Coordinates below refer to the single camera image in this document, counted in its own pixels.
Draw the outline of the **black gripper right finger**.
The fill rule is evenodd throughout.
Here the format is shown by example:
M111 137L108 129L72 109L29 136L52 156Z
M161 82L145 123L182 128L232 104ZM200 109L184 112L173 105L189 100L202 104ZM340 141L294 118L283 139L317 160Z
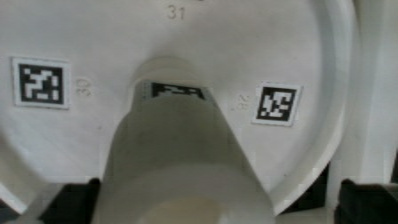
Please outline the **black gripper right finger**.
M398 224L398 184L340 181L333 224Z

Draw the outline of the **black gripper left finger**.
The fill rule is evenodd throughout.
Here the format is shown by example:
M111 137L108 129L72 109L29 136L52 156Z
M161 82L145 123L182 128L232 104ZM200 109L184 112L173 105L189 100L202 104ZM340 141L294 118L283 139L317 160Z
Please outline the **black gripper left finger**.
M100 181L51 183L15 219L15 224L90 224Z

